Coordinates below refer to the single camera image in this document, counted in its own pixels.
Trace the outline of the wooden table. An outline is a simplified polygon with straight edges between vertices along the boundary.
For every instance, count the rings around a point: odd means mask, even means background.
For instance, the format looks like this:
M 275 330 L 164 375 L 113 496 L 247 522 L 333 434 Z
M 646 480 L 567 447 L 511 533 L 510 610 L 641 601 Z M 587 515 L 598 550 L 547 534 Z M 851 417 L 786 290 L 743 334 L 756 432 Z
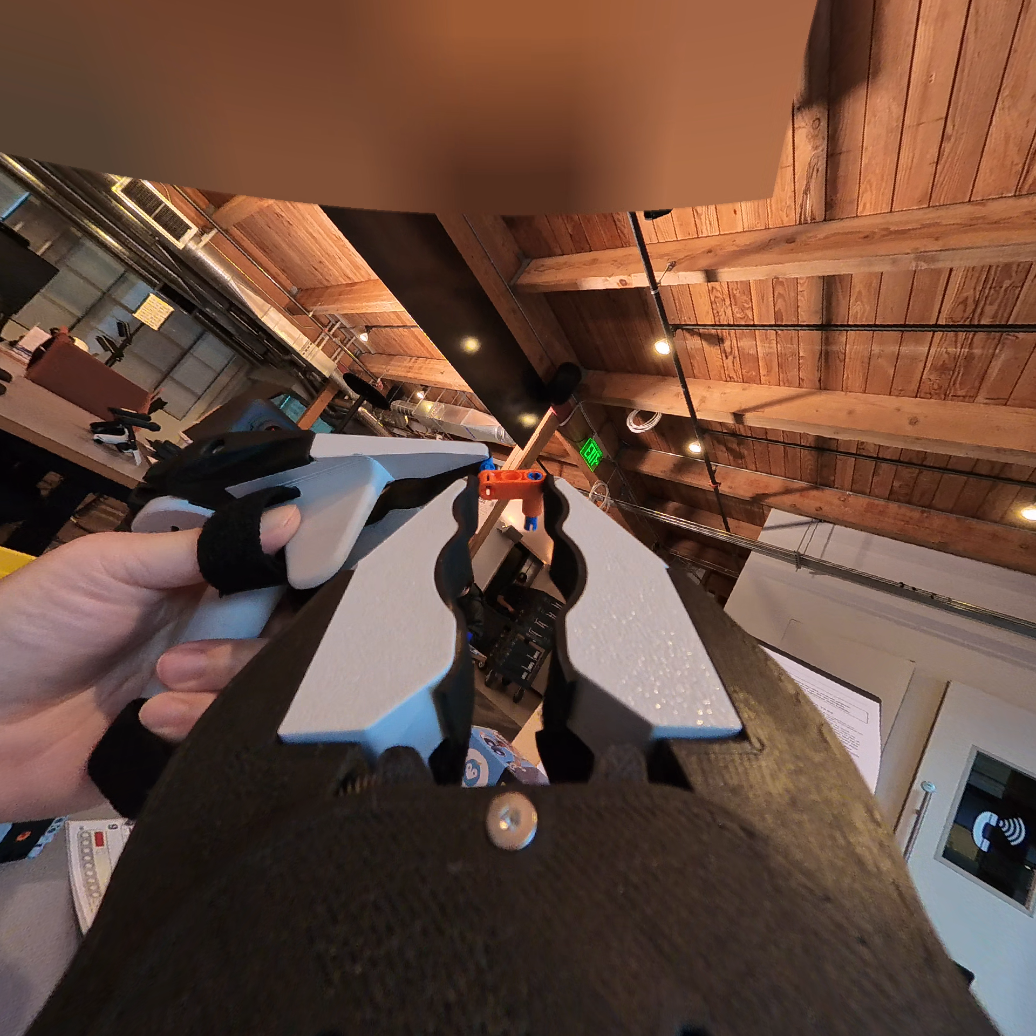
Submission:
M 1 398 L 2 431 L 125 487 L 135 487 L 148 472 L 146 457 L 136 464 L 130 455 L 96 444 L 89 431 L 93 414 L 26 381 L 25 365 L 6 349 L 1 365 L 11 376 Z

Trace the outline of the person's left hand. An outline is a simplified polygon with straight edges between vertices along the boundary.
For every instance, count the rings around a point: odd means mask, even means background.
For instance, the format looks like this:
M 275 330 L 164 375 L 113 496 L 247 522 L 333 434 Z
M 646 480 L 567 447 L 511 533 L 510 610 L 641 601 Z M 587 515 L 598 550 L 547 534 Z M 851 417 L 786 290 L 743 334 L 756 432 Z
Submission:
M 1 821 L 105 799 L 87 760 L 152 679 L 142 725 L 181 742 L 265 638 L 175 644 L 204 595 L 198 529 L 81 537 L 1 583 Z

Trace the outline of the black white device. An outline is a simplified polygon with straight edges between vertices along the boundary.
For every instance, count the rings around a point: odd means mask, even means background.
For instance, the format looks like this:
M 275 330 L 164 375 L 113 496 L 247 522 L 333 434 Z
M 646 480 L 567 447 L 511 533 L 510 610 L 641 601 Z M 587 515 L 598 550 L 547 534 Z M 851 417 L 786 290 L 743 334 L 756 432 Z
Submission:
M 93 441 L 100 445 L 113 447 L 117 452 L 131 456 L 136 465 L 141 465 L 143 461 L 136 429 L 160 432 L 161 426 L 151 421 L 147 413 L 118 407 L 109 409 L 110 420 L 95 421 L 89 425 Z

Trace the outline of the open instruction booklet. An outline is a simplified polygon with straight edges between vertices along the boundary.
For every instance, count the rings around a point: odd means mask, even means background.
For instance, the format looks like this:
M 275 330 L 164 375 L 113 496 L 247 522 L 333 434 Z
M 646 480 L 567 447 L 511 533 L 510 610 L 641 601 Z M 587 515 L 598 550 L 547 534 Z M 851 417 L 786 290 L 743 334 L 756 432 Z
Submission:
M 71 902 L 82 933 L 91 926 L 134 821 L 67 821 Z

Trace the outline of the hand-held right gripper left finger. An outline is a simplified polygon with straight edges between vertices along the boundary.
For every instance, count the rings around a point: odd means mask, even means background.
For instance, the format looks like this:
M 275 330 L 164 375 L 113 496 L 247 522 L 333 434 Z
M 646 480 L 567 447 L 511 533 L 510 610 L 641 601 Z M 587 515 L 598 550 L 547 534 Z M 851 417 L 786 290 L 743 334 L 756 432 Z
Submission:
M 356 564 L 282 720 L 288 743 L 357 744 L 369 761 L 418 751 L 436 781 L 461 781 L 473 721 L 473 661 L 459 608 L 472 579 L 476 478 L 435 499 Z

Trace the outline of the blue robot kit box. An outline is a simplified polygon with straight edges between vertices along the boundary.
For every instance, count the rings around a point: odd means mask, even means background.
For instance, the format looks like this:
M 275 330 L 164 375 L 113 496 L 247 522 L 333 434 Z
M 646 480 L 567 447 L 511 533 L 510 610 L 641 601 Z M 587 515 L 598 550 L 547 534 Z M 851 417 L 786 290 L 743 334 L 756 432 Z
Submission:
M 547 785 L 549 779 L 541 766 L 535 766 L 501 733 L 473 726 L 465 760 L 462 784 L 465 787 L 498 786 L 512 783 Z

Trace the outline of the ceiling vent grille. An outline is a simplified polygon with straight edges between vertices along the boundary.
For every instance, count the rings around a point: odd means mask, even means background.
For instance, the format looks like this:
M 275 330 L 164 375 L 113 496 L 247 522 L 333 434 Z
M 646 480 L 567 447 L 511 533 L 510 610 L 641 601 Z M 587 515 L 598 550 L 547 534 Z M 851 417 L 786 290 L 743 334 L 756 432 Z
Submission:
M 147 180 L 117 176 L 111 190 L 131 212 L 178 249 L 184 248 L 199 232 L 198 226 Z

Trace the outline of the silver ventilation duct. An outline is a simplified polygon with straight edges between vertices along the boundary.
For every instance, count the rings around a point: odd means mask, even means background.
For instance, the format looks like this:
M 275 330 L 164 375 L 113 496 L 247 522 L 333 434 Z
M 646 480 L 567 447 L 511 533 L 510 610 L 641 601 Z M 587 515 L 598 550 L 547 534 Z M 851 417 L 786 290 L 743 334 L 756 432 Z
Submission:
M 255 366 L 287 371 L 311 396 L 345 392 L 337 364 L 212 241 L 180 249 L 110 190 L 106 176 L 2 154 L 2 170 Z

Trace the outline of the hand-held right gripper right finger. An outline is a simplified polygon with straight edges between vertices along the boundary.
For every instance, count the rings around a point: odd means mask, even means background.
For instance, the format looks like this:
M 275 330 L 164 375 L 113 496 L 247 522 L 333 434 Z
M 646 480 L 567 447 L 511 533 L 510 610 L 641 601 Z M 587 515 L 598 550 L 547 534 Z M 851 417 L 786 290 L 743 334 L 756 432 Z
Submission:
M 543 491 L 563 594 L 537 747 L 552 784 L 612 746 L 722 740 L 742 723 L 667 564 L 566 481 Z

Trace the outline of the dark window logo sign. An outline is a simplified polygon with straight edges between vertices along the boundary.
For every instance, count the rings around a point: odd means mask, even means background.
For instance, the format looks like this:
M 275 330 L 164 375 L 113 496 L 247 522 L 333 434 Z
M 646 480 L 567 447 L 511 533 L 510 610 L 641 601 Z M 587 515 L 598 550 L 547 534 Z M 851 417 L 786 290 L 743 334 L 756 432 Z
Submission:
M 939 859 L 1034 913 L 1034 776 L 975 748 L 946 824 Z

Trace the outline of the black tool cart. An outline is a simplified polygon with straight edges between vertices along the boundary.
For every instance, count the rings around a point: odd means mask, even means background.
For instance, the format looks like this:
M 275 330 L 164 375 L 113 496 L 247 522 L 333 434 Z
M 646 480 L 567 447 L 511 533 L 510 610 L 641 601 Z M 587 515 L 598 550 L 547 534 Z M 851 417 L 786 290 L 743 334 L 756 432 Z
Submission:
M 486 605 L 483 632 L 473 638 L 485 683 L 511 691 L 519 703 L 553 651 L 560 615 L 562 601 L 533 589 L 525 573 L 494 594 Z

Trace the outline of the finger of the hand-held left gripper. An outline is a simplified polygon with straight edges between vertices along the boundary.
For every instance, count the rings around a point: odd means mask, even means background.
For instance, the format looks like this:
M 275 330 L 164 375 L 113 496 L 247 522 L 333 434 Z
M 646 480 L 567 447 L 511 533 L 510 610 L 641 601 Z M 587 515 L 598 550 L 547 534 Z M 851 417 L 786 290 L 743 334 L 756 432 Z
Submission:
M 228 492 L 242 497 L 258 489 L 298 485 L 313 476 L 336 473 L 359 457 L 371 458 L 392 480 L 426 478 L 458 468 L 480 465 L 489 458 L 488 447 L 476 441 L 438 441 L 399 437 L 376 437 L 318 433 L 310 447 L 310 462 L 288 471 L 266 474 L 237 485 Z
M 439 474 L 464 460 L 317 460 L 286 472 L 303 520 L 286 546 L 287 580 L 314 589 L 346 562 L 381 491 L 394 481 Z

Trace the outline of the wooden post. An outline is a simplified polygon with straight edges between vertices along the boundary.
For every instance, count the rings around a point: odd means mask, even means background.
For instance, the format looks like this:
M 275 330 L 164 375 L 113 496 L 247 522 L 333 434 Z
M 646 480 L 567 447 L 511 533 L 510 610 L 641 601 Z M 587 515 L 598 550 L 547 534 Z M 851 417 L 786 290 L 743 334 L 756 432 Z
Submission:
M 514 447 L 512 449 L 507 461 L 502 464 L 502 470 L 518 471 L 518 469 L 530 468 L 530 465 L 537 461 L 537 458 L 542 453 L 543 447 L 549 443 L 557 427 L 557 416 L 553 409 L 549 409 L 543 420 L 537 425 L 536 431 L 529 438 L 528 443 L 525 447 Z M 505 501 L 493 503 L 492 509 L 488 511 L 488 516 L 480 519 L 479 528 L 469 541 L 469 553 L 472 559 L 474 559 L 474 556 L 482 548 L 489 533 L 499 522 L 507 505 Z

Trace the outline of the black monitor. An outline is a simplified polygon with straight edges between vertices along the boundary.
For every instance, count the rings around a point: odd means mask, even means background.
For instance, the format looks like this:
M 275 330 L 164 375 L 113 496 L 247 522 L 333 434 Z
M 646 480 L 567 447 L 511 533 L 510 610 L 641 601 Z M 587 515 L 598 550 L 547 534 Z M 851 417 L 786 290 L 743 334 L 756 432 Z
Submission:
M 58 268 L 35 254 L 26 238 L 1 223 L 1 325 L 57 274 Z

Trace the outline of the orange angle connector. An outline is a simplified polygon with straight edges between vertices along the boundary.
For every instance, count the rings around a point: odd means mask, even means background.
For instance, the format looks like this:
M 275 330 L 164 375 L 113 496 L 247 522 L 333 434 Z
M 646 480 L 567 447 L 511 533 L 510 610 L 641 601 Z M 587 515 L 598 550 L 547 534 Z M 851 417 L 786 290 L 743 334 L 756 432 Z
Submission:
M 543 516 L 543 487 L 546 476 L 534 469 L 479 473 L 480 499 L 519 500 L 524 515 Z

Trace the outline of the white paper notice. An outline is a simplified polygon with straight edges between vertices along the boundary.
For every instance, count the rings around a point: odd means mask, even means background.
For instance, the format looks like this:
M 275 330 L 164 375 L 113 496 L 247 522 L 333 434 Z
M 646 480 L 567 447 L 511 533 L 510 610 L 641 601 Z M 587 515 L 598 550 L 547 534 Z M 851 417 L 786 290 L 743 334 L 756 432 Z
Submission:
M 877 697 L 760 641 L 810 697 L 854 759 L 870 792 L 876 792 L 882 759 L 882 704 Z

